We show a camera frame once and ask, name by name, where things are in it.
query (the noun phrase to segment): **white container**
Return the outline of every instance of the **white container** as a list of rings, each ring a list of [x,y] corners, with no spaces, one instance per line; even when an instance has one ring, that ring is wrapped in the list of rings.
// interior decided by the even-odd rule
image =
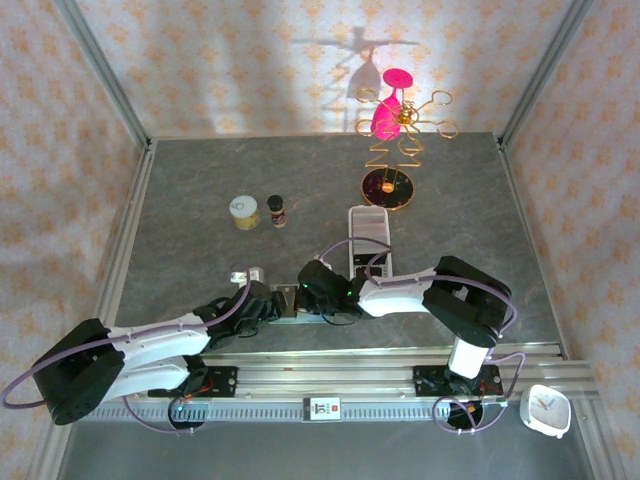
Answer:
[[[236,227],[240,230],[251,230],[260,223],[258,202],[249,195],[240,195],[231,200],[229,212],[231,212]]]

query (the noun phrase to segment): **wall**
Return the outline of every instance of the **wall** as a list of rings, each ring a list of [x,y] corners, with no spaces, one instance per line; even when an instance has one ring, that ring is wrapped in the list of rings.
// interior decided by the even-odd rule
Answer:
[[[147,132],[212,137],[353,131],[355,87],[392,66],[416,101],[454,95],[430,118],[499,132],[571,2],[79,3]]]
[[[640,469],[640,9],[594,3],[509,152],[558,319]]]
[[[139,151],[52,1],[12,2],[0,32],[4,386],[93,313]],[[0,409],[0,478],[25,478],[47,417]]]

